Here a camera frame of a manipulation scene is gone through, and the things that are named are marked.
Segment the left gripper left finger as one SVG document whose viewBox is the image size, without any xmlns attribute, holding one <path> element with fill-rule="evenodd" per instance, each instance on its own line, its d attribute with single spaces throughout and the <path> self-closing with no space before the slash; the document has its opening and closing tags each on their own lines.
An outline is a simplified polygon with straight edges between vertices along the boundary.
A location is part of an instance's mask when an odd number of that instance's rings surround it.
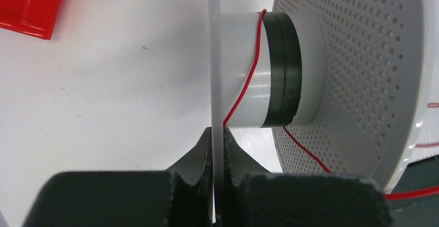
<svg viewBox="0 0 439 227">
<path fill-rule="evenodd" d="M 211 226 L 212 148 L 206 128 L 163 171 L 71 171 L 51 177 L 24 226 Z"/>
</svg>

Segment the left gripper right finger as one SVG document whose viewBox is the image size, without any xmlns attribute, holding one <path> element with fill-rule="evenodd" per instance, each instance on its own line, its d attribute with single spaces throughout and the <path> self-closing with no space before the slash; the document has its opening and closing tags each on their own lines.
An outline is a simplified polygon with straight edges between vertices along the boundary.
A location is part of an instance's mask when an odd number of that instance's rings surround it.
<svg viewBox="0 0 439 227">
<path fill-rule="evenodd" d="M 377 185 L 352 174 L 271 173 L 224 130 L 223 226 L 392 226 Z"/>
</svg>

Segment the white perforated spool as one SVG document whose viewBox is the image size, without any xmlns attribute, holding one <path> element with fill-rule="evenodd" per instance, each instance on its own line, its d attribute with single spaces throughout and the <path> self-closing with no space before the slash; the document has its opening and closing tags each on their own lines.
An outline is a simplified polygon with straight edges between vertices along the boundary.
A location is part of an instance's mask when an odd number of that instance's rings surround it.
<svg viewBox="0 0 439 227">
<path fill-rule="evenodd" d="M 438 0 L 209 0 L 209 27 L 217 223 L 225 129 L 271 173 L 357 175 L 390 214 L 438 209 L 438 155 L 413 161 L 438 116 Z"/>
</svg>

